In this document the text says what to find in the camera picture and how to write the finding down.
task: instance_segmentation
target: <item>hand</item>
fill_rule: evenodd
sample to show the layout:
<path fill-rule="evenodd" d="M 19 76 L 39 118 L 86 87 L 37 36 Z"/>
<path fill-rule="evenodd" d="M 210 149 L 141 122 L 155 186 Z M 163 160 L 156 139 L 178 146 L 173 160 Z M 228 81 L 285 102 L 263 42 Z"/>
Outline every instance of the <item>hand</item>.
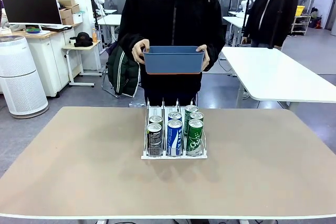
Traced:
<path fill-rule="evenodd" d="M 136 43 L 132 49 L 133 58 L 136 62 L 145 64 L 144 60 L 140 58 L 143 57 L 142 48 L 145 47 L 146 52 L 149 52 L 149 40 L 143 39 Z"/>
<path fill-rule="evenodd" d="M 196 52 L 200 52 L 202 50 L 204 50 L 205 54 L 204 54 L 204 59 L 203 59 L 203 64 L 202 64 L 202 72 L 206 69 L 207 66 L 209 66 L 210 63 L 210 57 L 208 54 L 208 51 L 206 50 L 207 46 L 206 45 L 201 45 L 200 47 L 198 47 L 196 49 Z"/>
<path fill-rule="evenodd" d="M 247 43 L 247 37 L 243 37 L 243 38 L 241 39 L 241 43 L 242 43 L 242 44 L 246 44 L 246 43 Z"/>

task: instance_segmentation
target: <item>computer monitor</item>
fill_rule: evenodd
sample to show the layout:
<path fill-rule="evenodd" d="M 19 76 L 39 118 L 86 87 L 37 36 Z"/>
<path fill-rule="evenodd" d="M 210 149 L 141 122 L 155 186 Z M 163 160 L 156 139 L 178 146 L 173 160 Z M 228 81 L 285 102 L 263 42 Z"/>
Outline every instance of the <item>computer monitor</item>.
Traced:
<path fill-rule="evenodd" d="M 61 25 L 56 0 L 2 0 L 10 24 Z"/>

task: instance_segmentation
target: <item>yellow basket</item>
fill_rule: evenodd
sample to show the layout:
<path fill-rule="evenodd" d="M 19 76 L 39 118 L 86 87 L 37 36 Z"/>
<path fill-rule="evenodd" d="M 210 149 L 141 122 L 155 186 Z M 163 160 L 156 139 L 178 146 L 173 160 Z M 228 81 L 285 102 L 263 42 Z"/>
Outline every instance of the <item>yellow basket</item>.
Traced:
<path fill-rule="evenodd" d="M 304 10 L 304 6 L 302 5 L 298 5 L 298 8 L 296 9 L 296 13 L 295 13 L 295 16 L 301 16 L 303 10 Z"/>

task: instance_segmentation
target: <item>green jacket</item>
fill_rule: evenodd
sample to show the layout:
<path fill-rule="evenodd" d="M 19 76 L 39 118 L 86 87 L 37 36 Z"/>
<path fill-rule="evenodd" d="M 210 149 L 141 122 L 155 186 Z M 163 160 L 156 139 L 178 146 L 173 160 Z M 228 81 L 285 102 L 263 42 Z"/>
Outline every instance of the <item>green jacket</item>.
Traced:
<path fill-rule="evenodd" d="M 107 67 L 108 77 L 114 87 L 115 94 L 134 97 L 140 80 L 139 64 L 129 60 L 118 45 L 109 55 Z"/>

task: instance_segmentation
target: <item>zipper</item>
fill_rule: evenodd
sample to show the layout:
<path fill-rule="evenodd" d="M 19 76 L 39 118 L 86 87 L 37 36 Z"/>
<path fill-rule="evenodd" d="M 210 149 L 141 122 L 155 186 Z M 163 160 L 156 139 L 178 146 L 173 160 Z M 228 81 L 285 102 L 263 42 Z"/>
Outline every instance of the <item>zipper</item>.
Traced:
<path fill-rule="evenodd" d="M 175 39 L 176 5 L 177 5 L 177 0 L 175 0 L 175 3 L 174 3 L 172 46 L 174 45 L 174 39 Z"/>

